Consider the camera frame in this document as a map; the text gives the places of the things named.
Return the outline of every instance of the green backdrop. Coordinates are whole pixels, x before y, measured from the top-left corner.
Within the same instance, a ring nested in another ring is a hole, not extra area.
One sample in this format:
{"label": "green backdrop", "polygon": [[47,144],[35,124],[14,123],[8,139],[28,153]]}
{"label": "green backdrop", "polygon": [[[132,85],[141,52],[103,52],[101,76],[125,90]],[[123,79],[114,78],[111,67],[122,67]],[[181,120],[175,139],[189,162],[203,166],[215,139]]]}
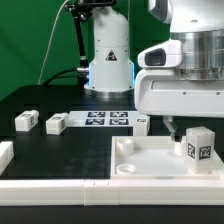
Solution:
{"label": "green backdrop", "polygon": [[[56,14],[64,0],[1,1],[0,6],[0,99],[20,86],[36,85]],[[130,50],[136,63],[142,50],[169,38],[169,26],[148,13],[147,0],[130,0]],[[129,0],[118,0],[115,10],[128,17]],[[85,47],[93,58],[92,21],[82,24]],[[70,13],[62,11],[43,73],[46,80],[58,71],[77,67],[79,55]],[[54,84],[76,84],[60,80]]]}

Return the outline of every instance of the white block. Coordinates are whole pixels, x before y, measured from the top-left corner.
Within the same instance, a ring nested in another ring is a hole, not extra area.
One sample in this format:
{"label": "white block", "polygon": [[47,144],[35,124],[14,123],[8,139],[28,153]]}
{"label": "white block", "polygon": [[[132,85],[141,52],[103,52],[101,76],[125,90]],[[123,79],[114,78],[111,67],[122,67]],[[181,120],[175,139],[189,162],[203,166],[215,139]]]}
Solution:
{"label": "white block", "polygon": [[133,136],[147,136],[150,126],[150,117],[142,115],[137,117],[133,125]]}
{"label": "white block", "polygon": [[0,175],[8,166],[12,158],[14,157],[13,143],[1,142],[0,144]]}
{"label": "white block", "polygon": [[215,133],[205,127],[187,129],[186,164],[189,172],[212,171]]}
{"label": "white block", "polygon": [[15,118],[16,131],[30,131],[38,123],[38,117],[36,110],[24,111]]}
{"label": "white block", "polygon": [[49,135],[60,135],[68,126],[68,114],[55,114],[46,121],[46,130]]}
{"label": "white block", "polygon": [[174,152],[177,156],[185,156],[186,155],[186,136],[182,138],[181,142],[175,142]]}

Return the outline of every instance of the black tabletop surface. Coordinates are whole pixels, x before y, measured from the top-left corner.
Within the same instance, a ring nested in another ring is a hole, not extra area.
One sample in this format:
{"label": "black tabletop surface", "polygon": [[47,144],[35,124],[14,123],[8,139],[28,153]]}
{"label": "black tabletop surface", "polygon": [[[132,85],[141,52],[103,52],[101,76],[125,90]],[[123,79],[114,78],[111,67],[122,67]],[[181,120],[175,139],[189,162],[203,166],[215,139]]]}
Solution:
{"label": "black tabletop surface", "polygon": [[[30,132],[15,131],[14,119],[37,110],[39,123]],[[25,86],[0,102],[0,141],[13,141],[15,158],[0,179],[110,178],[112,136],[132,135],[132,128],[67,128],[46,135],[45,121],[70,111],[135,110],[133,96],[104,100],[85,96],[74,86]],[[178,134],[205,126],[216,132],[215,148],[223,159],[224,119],[176,118]],[[162,117],[151,117],[149,135],[169,135]],[[223,206],[1,207],[1,223],[223,223]]]}

